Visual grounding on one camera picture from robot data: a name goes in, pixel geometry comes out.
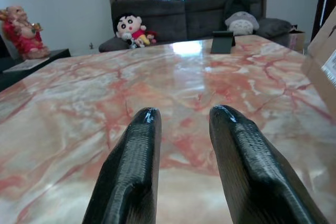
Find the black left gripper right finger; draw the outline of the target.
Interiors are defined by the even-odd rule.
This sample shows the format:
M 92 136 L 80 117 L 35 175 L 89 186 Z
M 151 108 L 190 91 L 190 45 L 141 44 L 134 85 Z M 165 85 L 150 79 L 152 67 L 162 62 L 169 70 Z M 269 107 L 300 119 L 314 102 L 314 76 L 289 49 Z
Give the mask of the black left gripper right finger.
M 217 105 L 209 135 L 233 223 L 327 223 L 286 158 L 241 112 Z

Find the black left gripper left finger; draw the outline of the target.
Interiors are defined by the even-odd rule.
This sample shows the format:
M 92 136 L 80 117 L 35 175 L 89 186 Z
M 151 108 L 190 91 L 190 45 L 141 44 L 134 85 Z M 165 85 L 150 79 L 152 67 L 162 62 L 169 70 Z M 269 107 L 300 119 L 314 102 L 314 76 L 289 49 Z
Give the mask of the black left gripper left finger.
M 102 165 L 83 223 L 155 223 L 161 114 L 143 108 Z

